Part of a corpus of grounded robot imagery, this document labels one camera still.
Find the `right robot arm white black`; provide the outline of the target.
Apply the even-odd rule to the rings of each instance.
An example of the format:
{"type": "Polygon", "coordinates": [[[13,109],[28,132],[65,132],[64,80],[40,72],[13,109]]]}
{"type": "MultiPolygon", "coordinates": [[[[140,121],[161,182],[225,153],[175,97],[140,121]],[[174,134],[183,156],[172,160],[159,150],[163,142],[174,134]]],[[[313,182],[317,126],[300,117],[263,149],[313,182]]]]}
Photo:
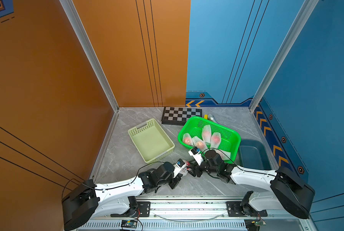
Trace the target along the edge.
{"type": "Polygon", "coordinates": [[[226,163],[218,149],[189,150],[194,161],[187,171],[194,177],[207,173],[223,183],[249,185],[262,192],[248,191],[240,202],[240,211],[248,217],[261,216],[267,210],[285,210],[289,214],[308,219],[315,190],[286,167],[277,170],[258,170],[226,163]]]}

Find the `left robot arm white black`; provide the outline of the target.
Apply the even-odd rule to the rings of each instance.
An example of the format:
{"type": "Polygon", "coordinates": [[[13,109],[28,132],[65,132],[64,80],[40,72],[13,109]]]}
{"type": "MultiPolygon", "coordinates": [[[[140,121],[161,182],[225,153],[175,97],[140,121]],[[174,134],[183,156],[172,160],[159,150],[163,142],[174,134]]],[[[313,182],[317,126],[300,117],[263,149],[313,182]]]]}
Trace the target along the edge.
{"type": "Polygon", "coordinates": [[[183,177],[186,163],[162,163],[157,169],[138,172],[134,178],[110,184],[84,181],[61,200],[64,230],[75,230],[92,218],[105,215],[131,216],[138,208],[136,197],[156,192],[161,186],[174,189],[183,177]]]}

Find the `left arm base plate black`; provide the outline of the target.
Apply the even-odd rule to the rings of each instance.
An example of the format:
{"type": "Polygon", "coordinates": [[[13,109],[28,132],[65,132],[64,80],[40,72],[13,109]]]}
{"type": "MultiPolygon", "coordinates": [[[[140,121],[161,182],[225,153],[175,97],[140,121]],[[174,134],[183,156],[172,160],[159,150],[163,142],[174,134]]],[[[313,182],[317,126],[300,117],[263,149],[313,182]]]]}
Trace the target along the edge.
{"type": "Polygon", "coordinates": [[[150,201],[137,201],[135,196],[127,197],[129,202],[129,209],[123,214],[111,214],[111,217],[125,218],[125,217],[149,217],[150,201]]]}

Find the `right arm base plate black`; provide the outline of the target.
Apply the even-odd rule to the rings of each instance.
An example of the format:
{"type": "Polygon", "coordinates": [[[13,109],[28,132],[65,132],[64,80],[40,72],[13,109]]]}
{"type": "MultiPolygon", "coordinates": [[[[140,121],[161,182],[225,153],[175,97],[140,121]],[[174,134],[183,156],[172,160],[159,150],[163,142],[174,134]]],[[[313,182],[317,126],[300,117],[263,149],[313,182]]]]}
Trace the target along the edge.
{"type": "Polygon", "coordinates": [[[241,202],[239,201],[228,201],[226,202],[226,209],[229,217],[267,217],[267,211],[256,211],[250,204],[249,198],[254,191],[248,191],[241,202]]]}

